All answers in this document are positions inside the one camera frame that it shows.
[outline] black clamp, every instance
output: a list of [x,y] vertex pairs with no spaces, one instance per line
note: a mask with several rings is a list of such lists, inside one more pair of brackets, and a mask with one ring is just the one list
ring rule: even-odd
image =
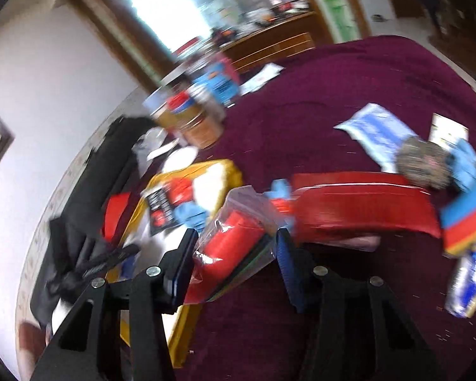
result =
[[341,278],[278,233],[277,259],[298,312],[314,310],[300,381],[439,381],[446,377],[409,315],[378,276]]
[[198,234],[189,229],[178,249],[127,281],[95,278],[46,347],[32,381],[123,381],[120,312],[130,313],[130,347],[135,381],[175,381],[162,314],[183,304]]

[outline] paper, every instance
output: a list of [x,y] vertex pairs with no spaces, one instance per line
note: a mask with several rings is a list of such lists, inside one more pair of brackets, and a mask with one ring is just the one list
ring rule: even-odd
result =
[[429,142],[441,146],[446,151],[451,151],[461,138],[463,140],[469,139],[467,127],[447,117],[433,114],[432,128],[428,137]]
[[240,86],[241,95],[259,90],[272,78],[277,77],[282,70],[284,70],[282,66],[268,63],[259,73]]
[[395,159],[402,143],[416,136],[397,116],[375,103],[334,128],[348,132],[387,173],[396,173]]

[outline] window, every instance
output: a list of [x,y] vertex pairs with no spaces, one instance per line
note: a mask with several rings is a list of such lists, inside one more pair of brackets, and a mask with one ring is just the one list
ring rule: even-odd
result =
[[171,52],[195,37],[212,34],[192,0],[132,0],[132,5]]

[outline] blue packet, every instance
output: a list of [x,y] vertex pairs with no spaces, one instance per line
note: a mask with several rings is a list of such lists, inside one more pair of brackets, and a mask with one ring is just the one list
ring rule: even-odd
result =
[[465,139],[460,139],[451,150],[450,167],[457,187],[469,192],[476,184],[476,152]]
[[375,103],[334,127],[346,131],[387,173],[396,173],[395,158],[404,141],[416,134],[397,116]]
[[195,229],[200,235],[206,227],[208,216],[208,211],[193,201],[184,202],[175,208],[175,219],[186,227]]
[[204,71],[204,75],[196,78],[195,82],[207,87],[223,105],[230,105],[232,99],[239,94],[240,86],[226,74],[224,65],[213,63],[205,67]]
[[476,243],[458,260],[445,309],[458,318],[471,318],[476,312]]

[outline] round mesh object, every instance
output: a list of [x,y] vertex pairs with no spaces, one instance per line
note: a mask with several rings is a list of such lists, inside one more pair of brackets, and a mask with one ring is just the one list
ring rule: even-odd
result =
[[409,137],[396,156],[397,171],[414,185],[443,189],[450,184],[448,152],[432,142]]

